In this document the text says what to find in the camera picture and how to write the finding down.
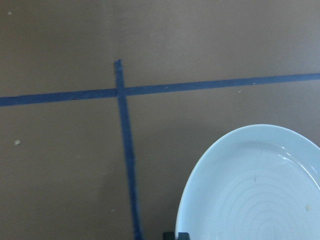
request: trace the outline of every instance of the blue tape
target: blue tape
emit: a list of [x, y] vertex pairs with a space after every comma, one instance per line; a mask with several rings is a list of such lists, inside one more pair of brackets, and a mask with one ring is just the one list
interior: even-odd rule
[[121, 60], [114, 63], [115, 81], [117, 89], [117, 99], [122, 128], [122, 138], [124, 146], [124, 157], [129, 185], [129, 195], [131, 202], [131, 213], [133, 218], [134, 239], [143, 240], [143, 230], [140, 220], [140, 209], [138, 204], [138, 193], [136, 184], [136, 160], [131, 133], [130, 118], [128, 112], [127, 98], [125, 94], [125, 82]]
[[71, 101], [71, 100], [114, 98], [116, 96], [117, 96], [117, 91], [114, 88], [102, 89], [102, 90], [44, 93], [44, 94], [22, 95], [22, 96], [7, 96], [7, 97], [0, 97], [0, 107], [25, 105], [25, 104], [43, 104], [43, 103], [63, 102], [63, 101]]
[[300, 82], [300, 81], [309, 81], [309, 80], [320, 80], [320, 73], [238, 78], [238, 79], [228, 79], [228, 80], [199, 81], [199, 82], [174, 83], [174, 84], [150, 85], [150, 86], [134, 86], [134, 87], [126, 87], [125, 94], [127, 96], [134, 96], [134, 95], [170, 93], [170, 92], [201, 90], [201, 89], [217, 89], [217, 88], [228, 88], [228, 87], [237, 87], [237, 86]]

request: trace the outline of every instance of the floor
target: floor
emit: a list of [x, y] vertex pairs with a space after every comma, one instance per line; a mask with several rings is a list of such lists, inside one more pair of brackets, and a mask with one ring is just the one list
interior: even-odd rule
[[[0, 9], [0, 239], [158, 240], [175, 228], [193, 166], [229, 131], [274, 124], [320, 145], [320, 81], [301, 77], [320, 73], [317, 0], [4, 0]], [[126, 87], [256, 80], [126, 96], [143, 237], [123, 147], [120, 58]], [[257, 78], [282, 75], [300, 76]]]

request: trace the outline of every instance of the plate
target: plate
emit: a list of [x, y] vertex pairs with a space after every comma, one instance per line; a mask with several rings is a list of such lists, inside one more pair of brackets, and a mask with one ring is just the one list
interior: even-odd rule
[[191, 240], [320, 239], [320, 148], [274, 125], [216, 141], [184, 188], [175, 235]]

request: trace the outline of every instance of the ceramic plate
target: ceramic plate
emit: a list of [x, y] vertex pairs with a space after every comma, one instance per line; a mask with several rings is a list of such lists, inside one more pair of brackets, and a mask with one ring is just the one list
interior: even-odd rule
[[215, 142], [194, 167], [176, 220], [191, 240], [319, 240], [320, 148], [274, 125]]

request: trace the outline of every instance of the brown floor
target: brown floor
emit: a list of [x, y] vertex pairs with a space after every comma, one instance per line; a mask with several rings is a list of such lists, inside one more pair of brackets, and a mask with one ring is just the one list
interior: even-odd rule
[[[0, 97], [320, 72], [318, 0], [0, 1]], [[320, 145], [320, 82], [128, 97], [146, 240], [203, 152], [250, 124]], [[133, 239], [115, 98], [0, 108], [0, 239]]]

